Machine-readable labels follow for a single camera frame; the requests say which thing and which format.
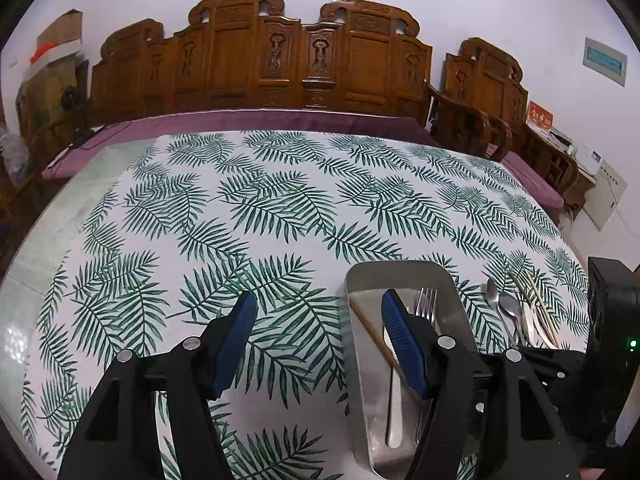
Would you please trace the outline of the light bamboo chopstick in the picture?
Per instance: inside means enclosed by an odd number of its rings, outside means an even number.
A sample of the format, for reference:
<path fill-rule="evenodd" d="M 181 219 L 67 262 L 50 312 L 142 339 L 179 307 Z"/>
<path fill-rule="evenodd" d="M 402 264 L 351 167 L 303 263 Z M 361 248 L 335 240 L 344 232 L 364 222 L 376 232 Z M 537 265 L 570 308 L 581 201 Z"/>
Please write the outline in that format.
<path fill-rule="evenodd" d="M 552 318 L 547 311 L 546 304 L 544 303 L 544 300 L 542 300 L 541 293 L 534 282 L 532 274 L 527 270 L 525 270 L 525 277 L 536 298 L 536 304 L 533 306 L 533 309 L 535 311 L 538 324 L 540 325 L 540 336 L 544 337 L 544 341 L 550 348 L 559 349 L 561 348 L 559 336 L 553 325 Z"/>
<path fill-rule="evenodd" d="M 369 321 L 367 315 L 363 313 L 363 310 L 358 306 L 358 304 L 356 304 L 354 300 L 349 299 L 348 304 L 350 310 L 352 310 L 352 312 L 356 314 L 356 317 L 370 336 L 371 340 L 375 344 L 375 347 L 378 348 L 378 351 L 381 353 L 381 356 L 384 358 L 386 363 L 392 368 L 394 372 L 399 375 L 401 379 L 404 379 L 404 373 L 402 372 L 398 361 L 390 351 L 390 348 L 387 347 L 384 338 L 376 331 L 375 326 Z"/>

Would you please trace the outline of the grey metal rectangular tray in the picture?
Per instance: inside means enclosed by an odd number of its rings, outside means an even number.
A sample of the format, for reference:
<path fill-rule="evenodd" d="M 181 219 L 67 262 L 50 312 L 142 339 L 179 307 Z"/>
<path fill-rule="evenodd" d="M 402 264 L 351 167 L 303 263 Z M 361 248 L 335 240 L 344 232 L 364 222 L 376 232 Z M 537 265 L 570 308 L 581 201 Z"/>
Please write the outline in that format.
<path fill-rule="evenodd" d="M 431 261 L 375 261 L 344 287 L 356 461 L 381 479 L 456 478 L 477 348 L 454 279 Z"/>

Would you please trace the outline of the white plastic fork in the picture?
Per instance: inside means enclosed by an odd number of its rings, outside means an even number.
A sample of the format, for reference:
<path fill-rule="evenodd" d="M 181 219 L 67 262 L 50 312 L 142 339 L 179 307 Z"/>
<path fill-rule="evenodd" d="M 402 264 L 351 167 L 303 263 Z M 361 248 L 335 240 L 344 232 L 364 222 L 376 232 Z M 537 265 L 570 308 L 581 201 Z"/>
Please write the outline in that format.
<path fill-rule="evenodd" d="M 390 394 L 388 395 L 386 445 L 399 448 L 404 434 L 401 406 L 401 381 L 394 368 L 390 370 Z"/>

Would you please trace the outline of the white plastic spoon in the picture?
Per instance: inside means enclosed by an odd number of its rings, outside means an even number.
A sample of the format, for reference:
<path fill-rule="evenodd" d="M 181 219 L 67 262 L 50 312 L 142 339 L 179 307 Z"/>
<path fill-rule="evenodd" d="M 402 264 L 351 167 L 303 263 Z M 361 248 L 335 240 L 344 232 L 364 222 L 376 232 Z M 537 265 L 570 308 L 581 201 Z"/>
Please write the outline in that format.
<path fill-rule="evenodd" d="M 523 315 L 528 343 L 531 346 L 536 344 L 539 348 L 550 348 L 550 341 L 529 304 L 524 304 Z"/>

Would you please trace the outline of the green leaf pattern tablecloth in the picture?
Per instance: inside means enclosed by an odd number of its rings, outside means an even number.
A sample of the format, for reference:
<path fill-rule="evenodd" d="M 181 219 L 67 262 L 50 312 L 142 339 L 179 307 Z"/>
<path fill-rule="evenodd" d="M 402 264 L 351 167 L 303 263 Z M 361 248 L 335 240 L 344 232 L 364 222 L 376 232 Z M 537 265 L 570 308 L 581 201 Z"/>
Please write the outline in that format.
<path fill-rule="evenodd" d="M 365 479 L 352 454 L 338 306 L 356 263 L 441 264 L 478 346 L 506 346 L 482 288 L 544 300 L 565 348 L 588 281 L 510 172 L 430 146 L 325 132 L 162 136 L 96 200 L 36 322 L 20 425 L 53 468 L 120 350 L 152 356 L 254 292 L 231 388 L 210 404 L 240 479 Z"/>

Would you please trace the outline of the wooden side table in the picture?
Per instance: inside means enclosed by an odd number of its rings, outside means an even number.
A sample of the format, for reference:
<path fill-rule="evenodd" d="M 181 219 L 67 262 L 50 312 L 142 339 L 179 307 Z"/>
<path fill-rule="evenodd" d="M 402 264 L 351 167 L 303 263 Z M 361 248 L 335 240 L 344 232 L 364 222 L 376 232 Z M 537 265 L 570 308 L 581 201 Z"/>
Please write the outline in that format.
<path fill-rule="evenodd" d="M 529 125 L 524 125 L 523 132 L 524 160 L 563 199 L 562 206 L 544 205 L 542 208 L 557 226 L 561 214 L 568 214 L 570 220 L 575 220 L 586 204 L 587 192 L 596 186 L 596 180 L 580 170 L 573 156 L 557 148 Z"/>

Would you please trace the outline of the purple sofa cushion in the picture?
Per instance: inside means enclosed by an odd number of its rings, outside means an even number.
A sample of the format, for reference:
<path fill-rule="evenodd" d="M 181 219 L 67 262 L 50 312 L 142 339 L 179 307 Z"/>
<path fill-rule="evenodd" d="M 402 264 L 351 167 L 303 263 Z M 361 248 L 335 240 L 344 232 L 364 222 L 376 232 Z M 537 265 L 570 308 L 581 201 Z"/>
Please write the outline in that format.
<path fill-rule="evenodd" d="M 326 110 L 279 110 L 278 108 L 211 110 L 143 118 L 107 126 L 85 144 L 63 154 L 56 164 L 43 170 L 42 175 L 47 180 L 73 177 L 102 148 L 109 145 L 156 139 L 165 134 L 233 130 L 349 133 L 428 146 L 436 144 L 427 131 L 415 119 L 409 117 L 349 114 Z"/>

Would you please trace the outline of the red greeting card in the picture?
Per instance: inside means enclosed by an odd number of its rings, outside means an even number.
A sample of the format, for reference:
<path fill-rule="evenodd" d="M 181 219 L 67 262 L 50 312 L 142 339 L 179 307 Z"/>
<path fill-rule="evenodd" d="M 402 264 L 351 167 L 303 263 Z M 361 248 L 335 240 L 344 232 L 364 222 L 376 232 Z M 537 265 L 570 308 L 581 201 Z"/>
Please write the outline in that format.
<path fill-rule="evenodd" d="M 549 133 L 553 125 L 553 115 L 539 104 L 530 101 L 527 110 L 527 123 L 531 127 Z"/>

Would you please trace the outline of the carved wooden sofa bench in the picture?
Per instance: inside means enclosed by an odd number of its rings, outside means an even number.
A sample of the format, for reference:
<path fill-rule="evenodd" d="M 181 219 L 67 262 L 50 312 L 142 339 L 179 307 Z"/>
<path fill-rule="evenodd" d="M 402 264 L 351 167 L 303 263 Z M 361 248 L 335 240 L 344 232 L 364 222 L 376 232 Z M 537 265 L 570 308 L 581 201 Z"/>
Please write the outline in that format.
<path fill-rule="evenodd" d="M 152 18 L 112 32 L 85 99 L 60 118 L 22 117 L 28 146 L 51 155 L 81 127 L 273 107 L 407 117 L 430 126 L 444 148 L 484 151 L 487 115 L 431 86 L 432 50 L 410 13 L 332 0 L 305 24 L 284 8 L 283 0 L 202 0 L 172 35 Z"/>

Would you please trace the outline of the stacked cardboard boxes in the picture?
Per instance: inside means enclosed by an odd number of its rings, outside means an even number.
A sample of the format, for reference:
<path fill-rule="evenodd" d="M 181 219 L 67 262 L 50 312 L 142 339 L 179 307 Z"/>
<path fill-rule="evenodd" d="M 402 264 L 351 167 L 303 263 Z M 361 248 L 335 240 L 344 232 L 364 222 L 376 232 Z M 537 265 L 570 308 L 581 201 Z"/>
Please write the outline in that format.
<path fill-rule="evenodd" d="M 28 70 L 15 98 L 20 133 L 25 141 L 65 116 L 62 105 L 65 89 L 79 89 L 80 100 L 86 96 L 83 17 L 81 11 L 69 10 L 36 39 Z"/>

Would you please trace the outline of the grey electrical panel box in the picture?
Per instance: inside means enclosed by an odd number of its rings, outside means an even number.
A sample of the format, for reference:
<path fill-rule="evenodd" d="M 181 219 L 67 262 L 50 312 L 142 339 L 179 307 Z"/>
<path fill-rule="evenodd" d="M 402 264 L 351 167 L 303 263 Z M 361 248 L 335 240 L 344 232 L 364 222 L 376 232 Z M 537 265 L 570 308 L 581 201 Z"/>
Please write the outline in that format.
<path fill-rule="evenodd" d="M 611 79 L 622 87 L 626 84 L 627 62 L 626 54 L 597 40 L 585 38 L 582 65 Z"/>

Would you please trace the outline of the white wall distribution box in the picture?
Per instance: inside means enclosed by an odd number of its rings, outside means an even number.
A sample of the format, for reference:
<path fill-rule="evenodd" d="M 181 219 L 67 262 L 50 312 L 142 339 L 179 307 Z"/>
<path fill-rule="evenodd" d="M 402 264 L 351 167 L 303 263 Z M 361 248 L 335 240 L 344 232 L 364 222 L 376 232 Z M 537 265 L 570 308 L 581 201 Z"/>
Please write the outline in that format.
<path fill-rule="evenodd" d="M 584 211 L 599 231 L 602 231 L 608 220 L 617 211 L 623 198 L 627 182 L 606 161 L 602 162 L 596 177 L 596 185 L 586 193 Z"/>

